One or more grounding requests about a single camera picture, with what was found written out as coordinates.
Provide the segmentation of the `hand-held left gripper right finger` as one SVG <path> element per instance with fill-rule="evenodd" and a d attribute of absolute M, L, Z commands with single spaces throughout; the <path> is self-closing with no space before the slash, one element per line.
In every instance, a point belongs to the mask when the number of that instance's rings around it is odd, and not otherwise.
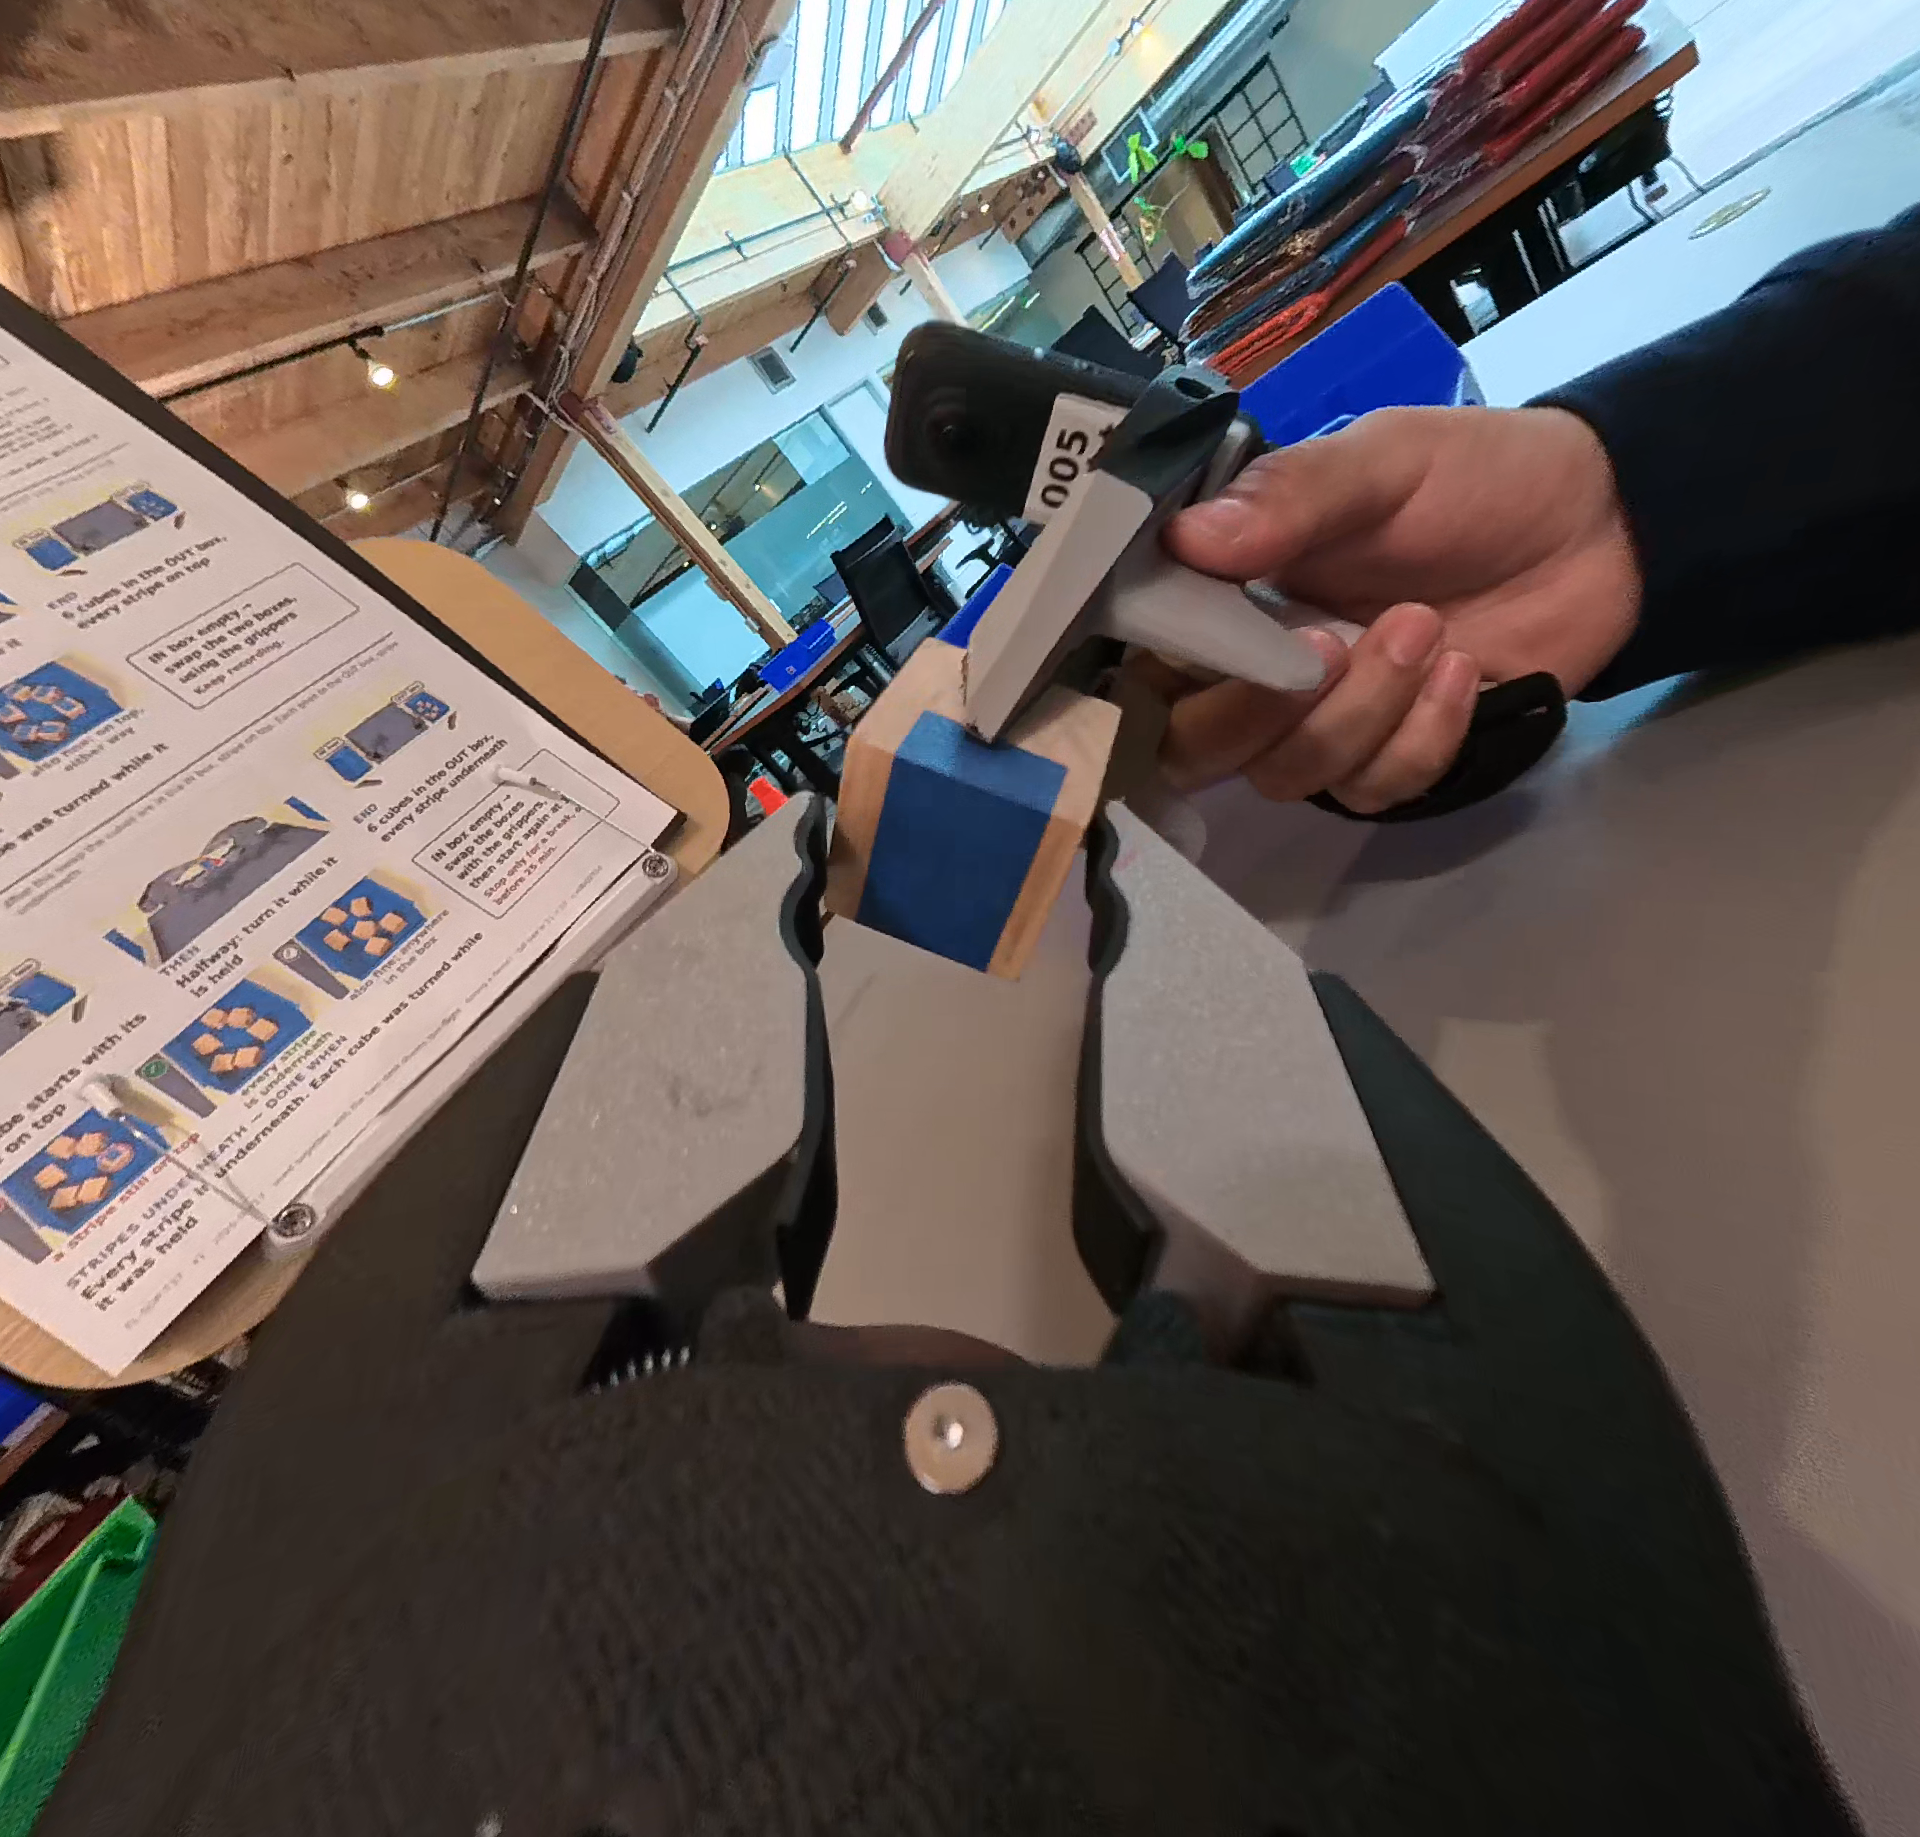
<path fill-rule="evenodd" d="M 1306 963 L 1127 806 L 1084 860 L 1071 1233 L 1113 1312 L 1174 1294 L 1246 1352 L 1272 1308 L 1436 1296 Z"/>

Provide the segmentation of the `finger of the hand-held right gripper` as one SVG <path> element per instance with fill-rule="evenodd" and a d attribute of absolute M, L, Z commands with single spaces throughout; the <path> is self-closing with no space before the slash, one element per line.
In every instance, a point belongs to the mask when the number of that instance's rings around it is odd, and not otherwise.
<path fill-rule="evenodd" d="M 962 669 L 962 723 L 994 745 L 1054 684 L 1123 552 L 1149 525 L 1156 496 L 1093 473 L 1026 550 L 972 626 Z"/>
<path fill-rule="evenodd" d="M 1118 710 L 1115 744 L 1117 801 L 1174 801 L 1183 798 L 1178 782 L 1164 764 L 1161 750 L 1170 726 L 1170 708 L 1186 693 L 1183 673 L 1117 673 L 1115 704 Z"/>

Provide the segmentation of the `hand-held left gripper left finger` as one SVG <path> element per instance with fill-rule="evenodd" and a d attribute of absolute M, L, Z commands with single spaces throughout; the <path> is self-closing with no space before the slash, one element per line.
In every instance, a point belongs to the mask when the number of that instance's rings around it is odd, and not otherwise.
<path fill-rule="evenodd" d="M 788 800 L 601 965 L 472 1266 L 492 1300 L 758 1285 L 811 1316 L 836 1224 L 825 806 Z"/>

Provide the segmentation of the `blue-taped wooden cube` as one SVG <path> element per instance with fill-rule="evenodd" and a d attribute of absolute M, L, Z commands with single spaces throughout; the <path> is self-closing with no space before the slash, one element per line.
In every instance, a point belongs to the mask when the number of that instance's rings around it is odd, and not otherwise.
<path fill-rule="evenodd" d="M 927 638 L 849 735 L 825 908 L 1016 980 L 1096 823 L 1121 711 L 1048 688 L 984 744 L 962 723 L 965 661 Z"/>

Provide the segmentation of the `green plastic bin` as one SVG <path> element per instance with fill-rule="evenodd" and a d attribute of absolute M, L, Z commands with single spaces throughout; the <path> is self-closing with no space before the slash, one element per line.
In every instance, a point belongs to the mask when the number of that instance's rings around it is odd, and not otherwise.
<path fill-rule="evenodd" d="M 146 1578 L 156 1520 L 127 1499 L 2 1628 L 2 1833 L 27 1834 L 95 1715 Z"/>

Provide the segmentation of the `person's right hand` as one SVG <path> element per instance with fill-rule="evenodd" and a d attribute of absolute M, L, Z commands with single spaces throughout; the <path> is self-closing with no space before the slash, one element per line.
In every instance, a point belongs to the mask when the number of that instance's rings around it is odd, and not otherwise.
<path fill-rule="evenodd" d="M 1160 657 L 1160 768 L 1183 791 L 1234 775 L 1381 816 L 1436 787 L 1486 685 L 1585 688 L 1639 611 L 1615 473 L 1562 410 L 1381 410 L 1270 450 L 1164 526 L 1189 569 L 1272 585 L 1331 614 L 1306 633 L 1311 690 L 1202 685 Z"/>

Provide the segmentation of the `black office chair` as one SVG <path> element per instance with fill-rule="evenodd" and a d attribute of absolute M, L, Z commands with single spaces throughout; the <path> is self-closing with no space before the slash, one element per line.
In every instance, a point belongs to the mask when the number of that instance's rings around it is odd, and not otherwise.
<path fill-rule="evenodd" d="M 892 520 L 881 520 L 836 548 L 832 566 L 865 633 L 865 650 L 889 673 L 903 669 L 955 614 L 949 591 L 938 577 L 917 568 L 904 533 Z"/>

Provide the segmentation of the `wooden frame beam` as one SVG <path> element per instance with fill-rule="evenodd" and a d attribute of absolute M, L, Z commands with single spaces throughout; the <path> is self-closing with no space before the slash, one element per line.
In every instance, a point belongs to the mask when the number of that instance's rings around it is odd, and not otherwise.
<path fill-rule="evenodd" d="M 591 443 L 596 455 L 637 495 L 637 502 L 666 530 L 692 566 L 707 579 L 714 593 L 726 600 L 760 634 L 770 650 L 785 650 L 796 641 L 796 626 L 733 559 L 698 513 L 633 446 L 597 399 L 583 399 L 574 405 L 574 430 Z"/>

